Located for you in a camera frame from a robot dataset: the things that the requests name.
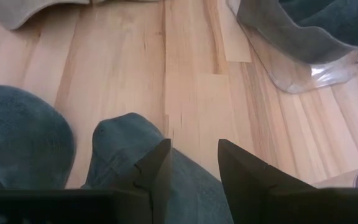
wood grain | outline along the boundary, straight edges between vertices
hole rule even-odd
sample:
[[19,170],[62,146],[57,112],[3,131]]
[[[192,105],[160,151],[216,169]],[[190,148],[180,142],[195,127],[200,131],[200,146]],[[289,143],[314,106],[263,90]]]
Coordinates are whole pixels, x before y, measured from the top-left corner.
[[67,187],[86,179],[96,125],[129,112],[216,177],[219,138],[308,183],[358,170],[358,77],[298,95],[280,91],[269,72],[281,71],[291,87],[305,70],[255,30],[246,28],[246,36],[224,6],[57,6],[18,31],[0,26],[0,84],[43,98],[75,134]]

clear plastic bag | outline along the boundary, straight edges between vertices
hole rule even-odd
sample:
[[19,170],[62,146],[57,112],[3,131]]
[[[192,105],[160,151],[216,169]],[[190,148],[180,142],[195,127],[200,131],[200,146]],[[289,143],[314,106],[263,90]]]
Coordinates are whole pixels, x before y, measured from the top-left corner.
[[227,0],[276,86],[300,93],[358,75],[358,47],[320,27],[300,27],[278,0]]

plastic sheet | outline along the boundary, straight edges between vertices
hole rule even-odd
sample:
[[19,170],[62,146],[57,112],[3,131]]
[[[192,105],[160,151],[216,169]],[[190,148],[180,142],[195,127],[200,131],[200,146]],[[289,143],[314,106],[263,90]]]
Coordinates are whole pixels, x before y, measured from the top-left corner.
[[279,89],[300,93],[358,75],[358,45],[321,27],[299,26],[282,2],[286,0],[227,0]]

wooden floor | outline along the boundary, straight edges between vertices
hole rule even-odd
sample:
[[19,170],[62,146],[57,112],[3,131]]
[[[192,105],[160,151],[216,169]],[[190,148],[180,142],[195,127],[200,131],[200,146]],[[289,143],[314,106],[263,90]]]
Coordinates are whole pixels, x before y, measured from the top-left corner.
[[70,188],[86,179],[96,125],[128,112],[216,177],[219,138],[309,183],[358,169],[358,77],[281,92],[221,0],[58,6],[18,31],[0,26],[0,84],[66,117]]

